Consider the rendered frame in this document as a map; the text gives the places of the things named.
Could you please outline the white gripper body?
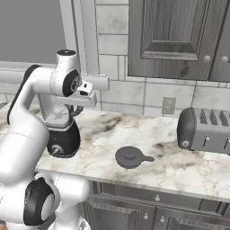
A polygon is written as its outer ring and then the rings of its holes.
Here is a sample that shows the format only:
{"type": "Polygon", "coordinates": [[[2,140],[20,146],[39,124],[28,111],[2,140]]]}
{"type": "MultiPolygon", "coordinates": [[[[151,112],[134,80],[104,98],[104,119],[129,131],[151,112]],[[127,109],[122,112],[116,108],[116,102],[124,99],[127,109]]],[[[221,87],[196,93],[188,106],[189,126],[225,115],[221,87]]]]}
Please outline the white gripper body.
{"type": "Polygon", "coordinates": [[[87,108],[94,108],[97,103],[97,97],[95,91],[92,91],[88,96],[77,96],[77,97],[54,97],[54,102],[75,105],[75,106],[84,106],[87,108]]]}

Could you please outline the black blender with glass jar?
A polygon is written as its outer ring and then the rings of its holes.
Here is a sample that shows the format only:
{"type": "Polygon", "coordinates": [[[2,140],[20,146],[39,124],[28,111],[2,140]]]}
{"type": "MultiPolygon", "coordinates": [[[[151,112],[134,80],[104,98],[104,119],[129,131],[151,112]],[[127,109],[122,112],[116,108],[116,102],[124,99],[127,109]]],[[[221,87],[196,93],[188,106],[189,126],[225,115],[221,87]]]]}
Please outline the black blender with glass jar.
{"type": "Polygon", "coordinates": [[[49,129],[47,149],[50,155],[57,158],[71,158],[81,144],[79,128],[75,116],[84,107],[53,102],[50,95],[38,95],[42,118],[49,129]]]}

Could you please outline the dark grey blender lid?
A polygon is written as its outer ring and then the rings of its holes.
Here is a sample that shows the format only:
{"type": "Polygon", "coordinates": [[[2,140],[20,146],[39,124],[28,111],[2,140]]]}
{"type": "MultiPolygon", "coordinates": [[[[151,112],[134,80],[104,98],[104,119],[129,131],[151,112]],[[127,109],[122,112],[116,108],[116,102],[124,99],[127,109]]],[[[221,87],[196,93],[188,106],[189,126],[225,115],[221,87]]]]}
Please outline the dark grey blender lid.
{"type": "Polygon", "coordinates": [[[152,156],[146,156],[142,151],[133,146],[123,146],[117,150],[115,159],[119,166],[125,169],[134,169],[143,162],[153,162],[152,156]]]}

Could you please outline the grey wooden base cupboard door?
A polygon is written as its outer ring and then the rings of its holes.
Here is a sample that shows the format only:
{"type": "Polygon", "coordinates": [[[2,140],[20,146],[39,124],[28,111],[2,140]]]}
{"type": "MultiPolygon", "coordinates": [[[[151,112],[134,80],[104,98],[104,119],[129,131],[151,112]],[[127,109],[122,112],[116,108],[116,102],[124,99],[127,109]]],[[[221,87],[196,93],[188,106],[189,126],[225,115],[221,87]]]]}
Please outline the grey wooden base cupboard door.
{"type": "Polygon", "coordinates": [[[152,230],[230,230],[230,220],[184,210],[157,208],[152,230]],[[164,217],[164,223],[160,222],[161,217],[164,217]]]}
{"type": "Polygon", "coordinates": [[[92,230],[151,230],[155,208],[137,203],[85,203],[86,219],[92,230]]]}

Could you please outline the grey metal toaster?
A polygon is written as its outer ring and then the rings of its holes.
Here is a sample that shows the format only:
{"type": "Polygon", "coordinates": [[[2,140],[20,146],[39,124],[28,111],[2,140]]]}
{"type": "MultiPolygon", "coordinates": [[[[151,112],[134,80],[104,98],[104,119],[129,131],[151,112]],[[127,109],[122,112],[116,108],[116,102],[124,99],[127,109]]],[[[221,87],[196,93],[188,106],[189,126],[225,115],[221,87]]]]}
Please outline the grey metal toaster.
{"type": "Polygon", "coordinates": [[[230,111],[184,109],[177,124],[178,147],[230,155],[230,111]]]}

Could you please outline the grey wooden drawer front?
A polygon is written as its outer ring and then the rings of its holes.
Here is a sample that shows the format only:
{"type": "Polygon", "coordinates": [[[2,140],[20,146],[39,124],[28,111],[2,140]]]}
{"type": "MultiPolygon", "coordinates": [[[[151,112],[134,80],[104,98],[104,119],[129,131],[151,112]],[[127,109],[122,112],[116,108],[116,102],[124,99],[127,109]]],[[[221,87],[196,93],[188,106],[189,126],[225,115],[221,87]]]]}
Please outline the grey wooden drawer front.
{"type": "Polygon", "coordinates": [[[199,199],[178,194],[165,193],[161,191],[132,188],[105,182],[94,181],[93,193],[110,194],[119,197],[148,200],[153,202],[157,202],[155,201],[155,196],[159,195],[160,201],[158,201],[158,203],[161,204],[213,212],[223,217],[230,215],[230,203],[209,199],[199,199]]]}

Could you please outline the white window frame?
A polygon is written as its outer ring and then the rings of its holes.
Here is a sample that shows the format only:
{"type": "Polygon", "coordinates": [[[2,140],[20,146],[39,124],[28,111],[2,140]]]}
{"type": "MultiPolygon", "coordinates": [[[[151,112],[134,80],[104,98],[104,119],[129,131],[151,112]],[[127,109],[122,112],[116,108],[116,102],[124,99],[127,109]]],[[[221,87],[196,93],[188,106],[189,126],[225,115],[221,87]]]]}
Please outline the white window frame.
{"type": "Polygon", "coordinates": [[[59,1],[66,47],[78,51],[83,79],[108,91],[109,77],[100,74],[95,0],[59,1]]]}

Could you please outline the grey wall outlet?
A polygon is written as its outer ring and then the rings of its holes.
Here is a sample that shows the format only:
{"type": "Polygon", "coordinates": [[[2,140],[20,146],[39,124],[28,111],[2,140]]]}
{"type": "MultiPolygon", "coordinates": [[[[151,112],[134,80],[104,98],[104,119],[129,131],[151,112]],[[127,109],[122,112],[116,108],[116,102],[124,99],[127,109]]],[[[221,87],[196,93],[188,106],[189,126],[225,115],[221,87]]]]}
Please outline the grey wall outlet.
{"type": "Polygon", "coordinates": [[[163,98],[162,114],[174,114],[176,99],[172,97],[163,98]]]}

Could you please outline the grey wooden wall cupboard door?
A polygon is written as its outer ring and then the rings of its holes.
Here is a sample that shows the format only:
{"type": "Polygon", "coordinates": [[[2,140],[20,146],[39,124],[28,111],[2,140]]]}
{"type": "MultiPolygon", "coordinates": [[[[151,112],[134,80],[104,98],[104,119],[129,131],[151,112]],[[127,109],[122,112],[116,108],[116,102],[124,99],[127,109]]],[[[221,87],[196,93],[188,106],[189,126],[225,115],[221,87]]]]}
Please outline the grey wooden wall cupboard door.
{"type": "Polygon", "coordinates": [[[209,76],[209,81],[211,82],[230,83],[230,62],[222,62],[222,56],[228,56],[230,58],[230,0],[228,0],[227,3],[224,22],[209,76]]]}
{"type": "Polygon", "coordinates": [[[206,80],[225,7],[217,0],[130,0],[128,74],[206,80]]]}

